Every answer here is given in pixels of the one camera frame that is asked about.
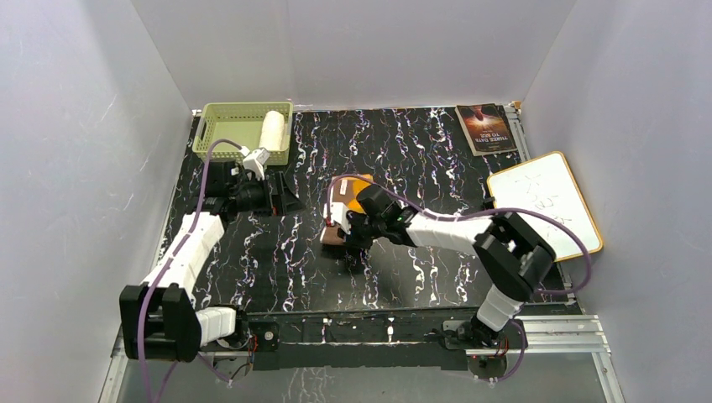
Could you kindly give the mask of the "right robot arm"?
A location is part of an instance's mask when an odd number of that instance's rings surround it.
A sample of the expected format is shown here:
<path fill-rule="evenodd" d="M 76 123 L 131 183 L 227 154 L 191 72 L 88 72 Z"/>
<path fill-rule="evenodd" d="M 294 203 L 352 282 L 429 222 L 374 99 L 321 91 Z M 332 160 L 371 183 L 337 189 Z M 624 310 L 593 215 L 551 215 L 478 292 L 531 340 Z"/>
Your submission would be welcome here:
<path fill-rule="evenodd" d="M 490 287 L 473 319 L 474 340 L 493 348 L 506 325 L 532 299 L 556 258 L 554 249 L 517 212 L 461 218 L 411 205 L 377 185 L 366 186 L 354 207 L 332 203 L 329 223 L 349 246 L 368 248 L 377 238 L 409 247 L 449 249 L 476 256 Z"/>

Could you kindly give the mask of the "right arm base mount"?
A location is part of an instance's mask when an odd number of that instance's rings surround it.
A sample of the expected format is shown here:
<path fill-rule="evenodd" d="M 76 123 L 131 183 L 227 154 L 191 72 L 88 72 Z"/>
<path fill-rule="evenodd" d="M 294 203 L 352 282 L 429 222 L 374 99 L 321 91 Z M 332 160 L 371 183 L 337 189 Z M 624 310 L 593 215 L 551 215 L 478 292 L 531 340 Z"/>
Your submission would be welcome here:
<path fill-rule="evenodd" d="M 521 320 L 509 320 L 494 331 L 476 317 L 470 320 L 448 320 L 438 329 L 444 347 L 451 350 L 483 350 L 490 355 L 511 353 L 529 347 Z"/>

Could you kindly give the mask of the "aluminium rail frame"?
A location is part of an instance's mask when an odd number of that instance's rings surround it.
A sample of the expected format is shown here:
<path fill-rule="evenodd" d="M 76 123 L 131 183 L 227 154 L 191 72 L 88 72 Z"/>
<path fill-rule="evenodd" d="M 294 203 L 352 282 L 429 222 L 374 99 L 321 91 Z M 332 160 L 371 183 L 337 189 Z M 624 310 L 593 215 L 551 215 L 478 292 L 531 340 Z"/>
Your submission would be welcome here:
<path fill-rule="evenodd" d="M 113 352 L 103 402 L 622 402 L 600 319 L 527 306 L 502 346 L 447 348 L 469 307 L 262 313 L 245 348 L 211 345 L 190 364 L 145 367 Z"/>

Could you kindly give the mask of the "light green plastic basket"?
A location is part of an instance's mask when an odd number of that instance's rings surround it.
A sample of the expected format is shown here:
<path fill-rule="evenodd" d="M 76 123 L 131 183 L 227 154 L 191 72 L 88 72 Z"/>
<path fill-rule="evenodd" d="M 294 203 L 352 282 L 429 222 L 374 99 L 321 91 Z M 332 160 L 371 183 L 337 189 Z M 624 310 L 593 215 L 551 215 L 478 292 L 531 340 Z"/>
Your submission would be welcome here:
<path fill-rule="evenodd" d="M 270 152 L 268 166 L 284 166 L 289 163 L 293 103 L 282 102 L 211 102 L 206 104 L 200 116 L 192 151 L 201 160 L 215 141 L 230 140 L 250 150 L 259 148 L 259 136 L 264 116 L 276 110 L 285 116 L 285 133 L 282 150 Z"/>

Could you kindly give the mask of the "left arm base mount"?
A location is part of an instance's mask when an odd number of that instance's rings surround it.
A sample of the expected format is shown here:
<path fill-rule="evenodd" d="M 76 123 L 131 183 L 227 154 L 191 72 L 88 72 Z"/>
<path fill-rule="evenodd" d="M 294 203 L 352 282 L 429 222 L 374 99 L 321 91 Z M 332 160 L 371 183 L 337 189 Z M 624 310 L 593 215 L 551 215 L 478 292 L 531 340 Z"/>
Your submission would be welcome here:
<path fill-rule="evenodd" d="M 209 342 L 198 349 L 200 353 L 239 351 L 257 353 L 274 352 L 280 344 L 280 325 L 277 322 L 239 322 L 235 333 L 223 337 L 227 343 L 222 347 L 217 341 Z"/>

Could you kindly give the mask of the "orange patterned towel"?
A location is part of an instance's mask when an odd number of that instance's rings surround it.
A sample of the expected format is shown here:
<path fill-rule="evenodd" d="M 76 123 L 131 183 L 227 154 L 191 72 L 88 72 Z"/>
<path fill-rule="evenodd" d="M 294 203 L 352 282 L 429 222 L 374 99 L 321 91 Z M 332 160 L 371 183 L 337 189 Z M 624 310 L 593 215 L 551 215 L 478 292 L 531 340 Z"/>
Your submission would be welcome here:
<path fill-rule="evenodd" d="M 331 218 L 326 220 L 321 231 L 320 242 L 323 245 L 353 249 L 369 249 L 371 247 L 373 241 L 370 238 L 355 235 L 348 221 L 351 216 L 358 219 L 365 218 L 364 209 L 358 203 L 357 195 L 368 186 L 367 181 L 352 177 L 342 178 L 335 182 L 328 193 L 327 205 L 331 208 Z M 327 205 L 323 208 L 323 216 L 326 216 Z"/>

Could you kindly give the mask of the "white towel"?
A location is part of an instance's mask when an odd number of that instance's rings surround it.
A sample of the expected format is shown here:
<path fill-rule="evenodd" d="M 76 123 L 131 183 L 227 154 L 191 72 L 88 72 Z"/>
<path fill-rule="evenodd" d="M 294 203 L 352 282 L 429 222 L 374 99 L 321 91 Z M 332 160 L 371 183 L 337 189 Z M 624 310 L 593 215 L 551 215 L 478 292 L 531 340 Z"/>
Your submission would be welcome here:
<path fill-rule="evenodd" d="M 259 147 L 270 152 L 282 150 L 285 116 L 276 110 L 267 112 L 261 127 Z"/>

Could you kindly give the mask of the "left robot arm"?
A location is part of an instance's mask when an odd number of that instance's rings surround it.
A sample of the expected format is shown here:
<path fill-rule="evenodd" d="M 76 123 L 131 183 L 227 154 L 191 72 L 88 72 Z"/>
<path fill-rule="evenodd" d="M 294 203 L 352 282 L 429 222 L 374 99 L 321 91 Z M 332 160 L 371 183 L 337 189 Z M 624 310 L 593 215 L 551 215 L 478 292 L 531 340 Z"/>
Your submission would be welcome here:
<path fill-rule="evenodd" d="M 119 296 L 124 349 L 130 359 L 191 362 L 218 339 L 247 345 L 251 328 L 236 306 L 197 310 L 193 296 L 207 258 L 242 212 L 280 217 L 303 208 L 281 170 L 263 175 L 235 162 L 210 162 L 190 200 L 179 232 L 163 258 L 138 285 Z"/>

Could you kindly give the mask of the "wood framed whiteboard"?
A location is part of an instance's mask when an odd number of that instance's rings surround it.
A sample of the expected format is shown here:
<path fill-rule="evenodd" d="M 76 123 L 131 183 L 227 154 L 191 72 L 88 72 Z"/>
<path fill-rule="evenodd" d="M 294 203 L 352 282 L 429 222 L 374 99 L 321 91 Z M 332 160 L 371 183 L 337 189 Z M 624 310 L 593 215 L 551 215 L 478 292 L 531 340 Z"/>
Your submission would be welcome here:
<path fill-rule="evenodd" d="M 564 154 L 553 151 L 491 175 L 486 184 L 498 208 L 538 212 L 568 228 L 589 253 L 604 242 Z"/>

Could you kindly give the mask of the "dark book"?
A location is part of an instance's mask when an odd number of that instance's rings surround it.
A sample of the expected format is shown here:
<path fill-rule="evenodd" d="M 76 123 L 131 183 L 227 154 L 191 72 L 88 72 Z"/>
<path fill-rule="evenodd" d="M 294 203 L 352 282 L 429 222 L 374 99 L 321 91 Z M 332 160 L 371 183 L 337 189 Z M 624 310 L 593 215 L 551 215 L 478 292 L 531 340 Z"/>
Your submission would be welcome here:
<path fill-rule="evenodd" d="M 455 112 L 474 156 L 516 150 L 503 106 L 494 103 L 458 105 Z"/>

